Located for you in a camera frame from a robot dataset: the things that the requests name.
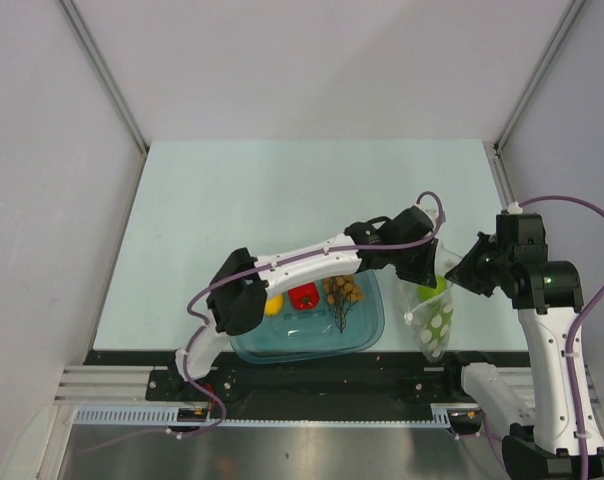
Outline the green fake apple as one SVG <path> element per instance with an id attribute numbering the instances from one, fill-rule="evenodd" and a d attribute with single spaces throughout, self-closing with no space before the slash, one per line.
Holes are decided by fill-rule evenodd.
<path id="1" fill-rule="evenodd" d="M 436 286 L 435 287 L 419 285 L 416 288 L 417 297 L 420 302 L 427 302 L 427 301 L 441 295 L 446 290 L 447 290 L 447 281 L 441 275 L 436 276 Z"/>

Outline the clear polka dot zip bag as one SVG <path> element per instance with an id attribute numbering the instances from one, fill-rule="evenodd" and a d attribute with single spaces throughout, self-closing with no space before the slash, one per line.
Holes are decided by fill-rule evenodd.
<path id="1" fill-rule="evenodd" d="M 452 332 L 453 284 L 445 275 L 461 258 L 440 243 L 435 254 L 436 287 L 397 280 L 394 291 L 396 311 L 411 332 L 415 344 L 430 362 L 443 359 Z"/>

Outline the brown fake berry bunch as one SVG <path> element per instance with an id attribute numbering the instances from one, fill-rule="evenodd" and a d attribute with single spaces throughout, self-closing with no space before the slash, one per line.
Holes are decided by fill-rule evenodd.
<path id="1" fill-rule="evenodd" d="M 322 288 L 325 300 L 334 317 L 335 325 L 343 333 L 350 311 L 365 299 L 362 288 L 356 283 L 354 274 L 324 278 Z"/>

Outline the red fake food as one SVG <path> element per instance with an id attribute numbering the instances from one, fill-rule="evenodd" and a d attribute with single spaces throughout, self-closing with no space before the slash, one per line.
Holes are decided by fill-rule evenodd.
<path id="1" fill-rule="evenodd" d="M 288 291 L 289 302 L 297 311 L 312 310 L 320 302 L 320 294 L 316 284 L 306 283 Z"/>

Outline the yellow fake lemon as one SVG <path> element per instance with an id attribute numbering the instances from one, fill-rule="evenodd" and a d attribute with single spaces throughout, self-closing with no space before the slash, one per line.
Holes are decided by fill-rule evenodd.
<path id="1" fill-rule="evenodd" d="M 285 299 L 283 294 L 279 294 L 272 297 L 265 304 L 264 315 L 267 317 L 273 317 L 278 315 L 283 309 L 284 302 Z"/>

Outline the green fake food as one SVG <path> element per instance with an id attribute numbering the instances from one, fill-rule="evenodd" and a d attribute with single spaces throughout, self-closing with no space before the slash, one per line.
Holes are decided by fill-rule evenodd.
<path id="1" fill-rule="evenodd" d="M 442 354 L 449 340 L 453 311 L 452 301 L 437 301 L 426 307 L 419 340 L 428 355 L 438 357 Z"/>

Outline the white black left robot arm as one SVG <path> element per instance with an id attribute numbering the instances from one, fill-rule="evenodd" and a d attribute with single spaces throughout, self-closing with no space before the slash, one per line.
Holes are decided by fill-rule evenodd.
<path id="1" fill-rule="evenodd" d="M 175 352 L 168 387 L 179 398 L 196 397 L 214 360 L 230 339 L 260 325 L 269 300 L 304 284 L 387 266 L 406 281 L 434 287 L 437 234 L 446 221 L 442 208 L 416 204 L 394 218 L 355 222 L 334 237 L 286 253 L 254 256 L 233 251 L 209 285 L 187 304 L 203 325 Z"/>

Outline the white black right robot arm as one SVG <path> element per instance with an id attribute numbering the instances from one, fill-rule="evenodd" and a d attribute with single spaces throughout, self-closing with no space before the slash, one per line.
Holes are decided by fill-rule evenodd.
<path id="1" fill-rule="evenodd" d="M 501 212 L 495 233 L 480 233 L 446 278 L 478 295 L 500 289 L 525 335 L 532 408 L 489 363 L 459 366 L 443 376 L 451 399 L 472 397 L 483 410 L 501 439 L 509 477 L 604 479 L 604 438 L 593 416 L 579 341 L 581 281 L 572 263 L 549 260 L 541 216 Z"/>

